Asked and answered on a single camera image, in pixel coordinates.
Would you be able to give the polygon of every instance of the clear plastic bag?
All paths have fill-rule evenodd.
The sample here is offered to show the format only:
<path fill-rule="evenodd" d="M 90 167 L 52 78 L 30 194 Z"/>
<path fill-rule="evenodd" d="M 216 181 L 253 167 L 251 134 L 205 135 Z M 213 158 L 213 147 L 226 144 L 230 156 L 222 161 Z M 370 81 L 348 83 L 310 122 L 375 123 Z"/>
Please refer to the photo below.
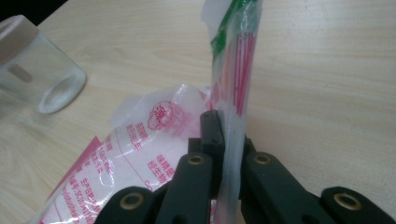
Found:
<path fill-rule="evenodd" d="M 205 3 L 205 11 L 217 1 Z M 247 103 L 251 67 L 262 12 L 261 0 L 233 0 L 228 7 L 217 35 L 212 40 L 212 104 L 219 111 L 225 139 L 222 182 L 219 190 L 215 222 L 234 223 L 240 189 L 240 167 L 247 125 Z M 209 21 L 209 30 L 218 23 Z"/>
<path fill-rule="evenodd" d="M 111 120 L 117 128 L 102 144 L 93 139 L 30 223 L 93 223 L 120 189 L 154 191 L 171 180 L 188 139 L 200 135 L 207 91 L 180 85 L 126 99 Z"/>

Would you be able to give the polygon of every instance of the plastic packaging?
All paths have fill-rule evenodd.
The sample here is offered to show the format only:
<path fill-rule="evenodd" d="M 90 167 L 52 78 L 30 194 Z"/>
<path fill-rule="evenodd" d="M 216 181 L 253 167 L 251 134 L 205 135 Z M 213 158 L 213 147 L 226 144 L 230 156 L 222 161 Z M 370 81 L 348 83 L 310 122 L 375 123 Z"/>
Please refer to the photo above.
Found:
<path fill-rule="evenodd" d="M 209 30 L 219 27 L 211 41 L 212 104 L 220 114 L 225 139 L 222 182 L 219 190 L 215 223 L 235 222 L 235 211 L 240 189 L 240 167 L 247 125 L 247 103 L 251 66 L 262 12 L 261 0 L 233 0 L 224 2 L 228 8 L 221 23 L 210 13 L 220 7 L 219 1 L 205 3 L 203 17 L 211 17 Z"/>
<path fill-rule="evenodd" d="M 211 107 L 205 91 L 181 85 L 126 99 L 112 118 L 118 127 L 102 144 L 92 141 L 29 223 L 93 223 L 120 189 L 154 191 L 171 180 Z"/>
<path fill-rule="evenodd" d="M 85 73 L 22 15 L 0 23 L 0 89 L 49 114 L 68 105 Z"/>

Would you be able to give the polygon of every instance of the tabletop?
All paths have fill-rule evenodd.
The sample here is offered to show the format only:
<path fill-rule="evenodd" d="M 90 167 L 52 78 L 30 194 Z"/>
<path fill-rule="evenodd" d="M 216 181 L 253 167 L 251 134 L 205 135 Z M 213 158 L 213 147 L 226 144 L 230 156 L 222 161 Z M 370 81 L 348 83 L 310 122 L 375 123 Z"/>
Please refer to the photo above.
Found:
<path fill-rule="evenodd" d="M 210 84 L 203 4 L 69 0 L 39 25 L 88 82 L 48 116 L 0 94 L 0 223 L 38 212 L 126 97 Z M 308 191 L 354 189 L 396 218 L 395 96 L 393 0 L 264 0 L 247 136 Z"/>

